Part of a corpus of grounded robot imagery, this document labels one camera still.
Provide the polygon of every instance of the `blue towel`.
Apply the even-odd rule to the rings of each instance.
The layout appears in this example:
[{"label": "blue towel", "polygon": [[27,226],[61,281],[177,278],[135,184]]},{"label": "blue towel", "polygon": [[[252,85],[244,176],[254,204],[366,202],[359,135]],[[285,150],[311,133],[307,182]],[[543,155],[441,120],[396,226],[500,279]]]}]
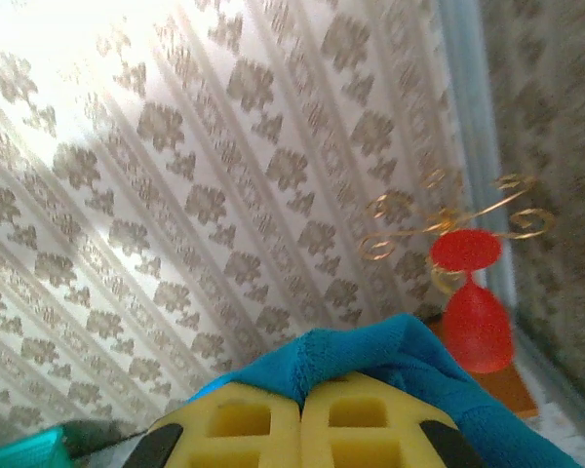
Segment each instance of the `blue towel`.
[{"label": "blue towel", "polygon": [[365,373],[446,412],[490,467],[579,466],[488,394],[410,315],[352,331],[310,331],[214,380],[189,402],[236,381],[288,397],[303,408],[315,385],[350,371]]}]

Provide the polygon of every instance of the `teal plastic container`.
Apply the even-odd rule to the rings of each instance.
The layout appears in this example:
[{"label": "teal plastic container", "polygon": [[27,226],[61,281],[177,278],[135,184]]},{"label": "teal plastic container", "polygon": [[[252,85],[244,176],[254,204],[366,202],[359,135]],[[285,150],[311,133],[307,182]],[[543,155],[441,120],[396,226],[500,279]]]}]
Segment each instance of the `teal plastic container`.
[{"label": "teal plastic container", "polygon": [[0,448],[0,468],[71,468],[57,426]]}]

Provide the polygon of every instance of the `wallpaper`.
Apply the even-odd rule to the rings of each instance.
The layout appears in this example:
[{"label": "wallpaper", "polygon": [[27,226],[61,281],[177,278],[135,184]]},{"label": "wallpaper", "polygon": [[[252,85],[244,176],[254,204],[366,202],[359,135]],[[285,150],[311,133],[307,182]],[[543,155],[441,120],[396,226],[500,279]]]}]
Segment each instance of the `wallpaper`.
[{"label": "wallpaper", "polygon": [[585,393],[585,0],[481,6],[503,171],[558,219],[513,246],[520,321]]},{"label": "wallpaper", "polygon": [[63,3],[0,2],[0,444],[441,311],[429,238],[358,253],[462,159],[432,1]]}]

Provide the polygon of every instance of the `wooden surface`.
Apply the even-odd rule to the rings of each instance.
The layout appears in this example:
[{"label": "wooden surface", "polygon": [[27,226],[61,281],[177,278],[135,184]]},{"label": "wooden surface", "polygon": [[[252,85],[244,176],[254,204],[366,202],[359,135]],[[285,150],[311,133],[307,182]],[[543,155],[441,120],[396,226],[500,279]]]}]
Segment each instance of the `wooden surface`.
[{"label": "wooden surface", "polygon": [[[441,322],[427,324],[427,327],[440,340],[443,339]],[[471,373],[471,375],[492,397],[500,400],[517,416],[527,418],[539,414],[537,404],[528,393],[527,387],[513,364],[498,372]]]}]

